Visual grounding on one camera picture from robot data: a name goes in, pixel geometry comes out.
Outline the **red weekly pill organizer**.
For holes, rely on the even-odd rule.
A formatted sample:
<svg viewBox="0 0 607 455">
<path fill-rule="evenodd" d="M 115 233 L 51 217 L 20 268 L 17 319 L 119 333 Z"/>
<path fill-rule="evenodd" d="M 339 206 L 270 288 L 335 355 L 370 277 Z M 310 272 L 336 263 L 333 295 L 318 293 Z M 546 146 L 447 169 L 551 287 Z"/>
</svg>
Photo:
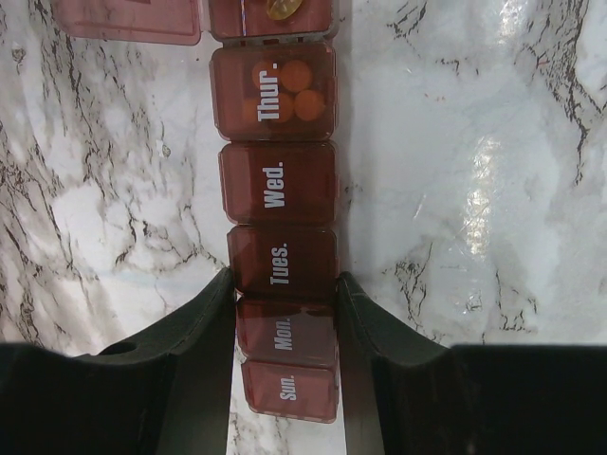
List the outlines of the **red weekly pill organizer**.
<svg viewBox="0 0 607 455">
<path fill-rule="evenodd" d="M 266 1 L 55 1 L 73 37 L 193 46 L 210 61 L 236 334 L 249 407 L 330 423 L 337 415 L 338 5 L 303 1 L 283 21 Z"/>
</svg>

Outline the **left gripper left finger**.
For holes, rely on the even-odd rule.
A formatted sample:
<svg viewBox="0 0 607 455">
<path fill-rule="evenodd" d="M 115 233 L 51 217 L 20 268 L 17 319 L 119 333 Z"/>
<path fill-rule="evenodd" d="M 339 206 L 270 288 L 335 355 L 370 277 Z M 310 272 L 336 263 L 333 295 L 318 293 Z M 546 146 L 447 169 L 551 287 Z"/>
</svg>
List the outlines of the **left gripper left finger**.
<svg viewBox="0 0 607 455">
<path fill-rule="evenodd" d="M 5 454 L 222 454 L 234 352 L 234 284 L 192 300 L 96 355 L 1 347 Z"/>
</svg>

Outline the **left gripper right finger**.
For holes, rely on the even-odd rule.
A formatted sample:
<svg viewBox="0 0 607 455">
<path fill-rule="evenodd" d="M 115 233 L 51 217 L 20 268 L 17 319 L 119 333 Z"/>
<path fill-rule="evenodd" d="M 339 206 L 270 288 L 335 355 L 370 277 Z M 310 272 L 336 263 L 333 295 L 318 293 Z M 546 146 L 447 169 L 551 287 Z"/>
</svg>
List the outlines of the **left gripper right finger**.
<svg viewBox="0 0 607 455">
<path fill-rule="evenodd" d="M 443 347 L 338 282 L 350 454 L 602 454 L 602 346 Z"/>
</svg>

